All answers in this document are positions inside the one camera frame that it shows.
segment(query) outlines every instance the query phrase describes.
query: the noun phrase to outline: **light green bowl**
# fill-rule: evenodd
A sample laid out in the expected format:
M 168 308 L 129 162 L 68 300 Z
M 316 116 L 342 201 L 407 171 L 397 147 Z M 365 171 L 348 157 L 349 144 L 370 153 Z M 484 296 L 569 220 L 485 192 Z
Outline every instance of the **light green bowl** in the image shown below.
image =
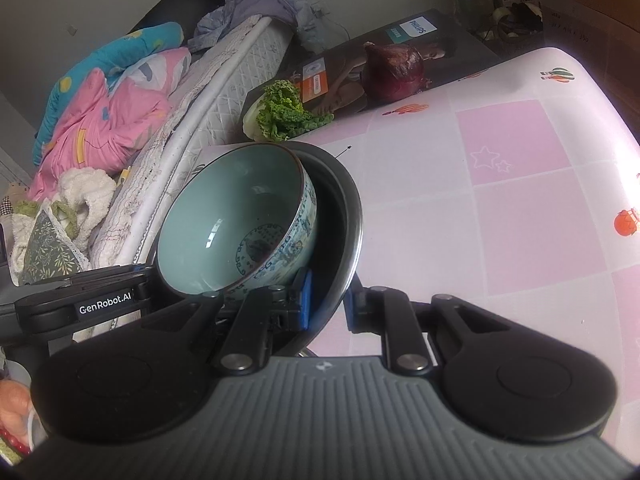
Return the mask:
M 158 241 L 165 283 L 183 294 L 285 285 L 308 263 L 316 193 L 297 156 L 250 144 L 220 156 L 182 190 Z

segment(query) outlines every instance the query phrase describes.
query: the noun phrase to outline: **philips logo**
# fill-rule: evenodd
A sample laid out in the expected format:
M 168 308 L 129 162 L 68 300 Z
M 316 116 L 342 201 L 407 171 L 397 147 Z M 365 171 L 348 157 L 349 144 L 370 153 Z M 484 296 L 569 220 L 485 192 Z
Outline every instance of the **philips logo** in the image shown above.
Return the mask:
M 129 288 L 101 298 L 94 298 L 91 303 L 76 303 L 75 307 L 78 317 L 85 317 L 91 314 L 100 314 L 103 309 L 110 306 L 125 306 L 126 303 L 133 301 L 133 291 Z
M 423 16 L 418 16 L 413 20 L 401 23 L 400 27 L 402 27 L 402 30 L 404 30 L 412 38 L 417 38 L 418 36 L 436 30 L 433 24 L 428 22 L 427 19 L 425 19 L 425 17 Z

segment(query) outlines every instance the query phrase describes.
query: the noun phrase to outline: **red onion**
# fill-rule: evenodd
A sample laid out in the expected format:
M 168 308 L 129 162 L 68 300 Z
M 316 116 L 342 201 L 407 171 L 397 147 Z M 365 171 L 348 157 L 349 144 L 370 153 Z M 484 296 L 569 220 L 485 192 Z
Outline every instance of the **red onion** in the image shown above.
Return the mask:
M 360 81 L 367 97 L 380 103 L 392 103 L 426 87 L 422 56 L 405 44 L 364 44 L 367 63 Z

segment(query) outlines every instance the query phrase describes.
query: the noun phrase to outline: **metal screw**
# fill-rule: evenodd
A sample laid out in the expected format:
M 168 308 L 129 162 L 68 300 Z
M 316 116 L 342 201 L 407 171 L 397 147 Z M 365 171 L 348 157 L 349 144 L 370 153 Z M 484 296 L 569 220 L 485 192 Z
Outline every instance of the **metal screw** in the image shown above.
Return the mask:
M 246 370 L 253 362 L 248 355 L 244 354 L 227 354 L 220 359 L 220 364 L 228 370 Z
M 396 362 L 399 367 L 412 372 L 424 370 L 429 366 L 429 360 L 418 354 L 402 354 Z

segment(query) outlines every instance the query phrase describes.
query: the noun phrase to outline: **bowl rim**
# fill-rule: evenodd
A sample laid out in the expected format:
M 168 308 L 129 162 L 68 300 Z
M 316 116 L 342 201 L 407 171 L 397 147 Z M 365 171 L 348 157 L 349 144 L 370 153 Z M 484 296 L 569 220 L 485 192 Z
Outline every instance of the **bowl rim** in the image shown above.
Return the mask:
M 165 278 L 164 274 L 162 273 L 162 269 L 160 268 L 160 241 L 162 239 L 162 229 L 164 228 L 164 224 L 165 224 L 166 220 L 169 218 L 169 215 L 171 214 L 172 209 L 174 208 L 174 206 L 178 202 L 178 199 L 180 198 L 180 195 L 184 192 L 184 190 L 186 190 L 189 187 L 189 184 L 194 182 L 201 174 L 203 174 L 204 171 L 209 166 L 211 166 L 212 164 L 215 164 L 217 161 L 219 161 L 224 156 L 230 155 L 231 153 L 237 152 L 239 150 L 244 150 L 244 149 L 253 148 L 253 147 L 260 147 L 260 146 L 261 147 L 273 146 L 274 148 L 283 150 L 296 163 L 296 168 L 298 169 L 298 176 L 300 177 L 300 189 L 298 190 L 298 207 L 296 208 L 296 211 L 293 213 L 293 216 L 292 216 L 291 220 L 289 221 L 289 226 L 287 227 L 287 230 L 278 239 L 278 242 L 274 246 L 274 249 L 272 251 L 270 251 L 263 259 L 261 259 L 260 262 L 258 264 L 256 264 L 254 269 L 251 272 L 249 272 L 246 276 L 241 276 L 238 280 L 235 280 L 234 282 L 231 282 L 228 285 L 224 285 L 224 286 L 220 287 L 217 290 L 228 290 L 230 288 L 235 288 L 236 286 L 242 285 L 242 283 L 244 283 L 245 281 L 250 279 L 254 274 L 256 274 L 258 272 L 258 270 L 260 270 L 262 265 L 265 264 L 277 252 L 277 249 L 280 246 L 280 244 L 282 243 L 282 241 L 284 239 L 286 239 L 287 235 L 289 235 L 290 231 L 293 229 L 293 224 L 296 221 L 296 218 L 298 217 L 298 213 L 300 212 L 300 209 L 302 208 L 302 197 L 303 197 L 304 192 L 305 192 L 305 175 L 306 175 L 306 171 L 305 171 L 305 168 L 302 166 L 302 163 L 300 162 L 300 159 L 298 158 L 298 156 L 292 150 L 290 150 L 289 148 L 287 148 L 285 146 L 282 146 L 280 144 L 276 144 L 275 142 L 251 142 L 249 144 L 245 144 L 244 146 L 238 146 L 237 148 L 234 148 L 232 150 L 229 150 L 226 153 L 223 153 L 218 158 L 212 160 L 209 164 L 207 164 L 204 168 L 202 168 L 198 172 L 198 174 L 196 176 L 194 176 L 190 181 L 188 181 L 187 184 L 180 190 L 180 193 L 178 193 L 178 195 L 175 197 L 175 200 L 171 204 L 171 207 L 169 208 L 169 211 L 166 213 L 164 219 L 162 220 L 162 225 L 160 226 L 160 229 L 158 231 L 158 246 L 156 248 L 156 262 L 157 262 L 156 267 L 158 268 L 158 274 L 160 275 L 160 279 L 162 280 L 162 282 L 169 288 L 170 291 L 174 292 L 175 294 L 178 294 L 180 296 L 192 296 L 193 294 L 202 294 L 203 292 L 208 292 L 208 290 L 203 290 L 201 292 L 188 293 L 188 292 L 183 292 L 181 290 L 178 290 L 175 287 L 173 287 L 167 281 L 167 279 Z

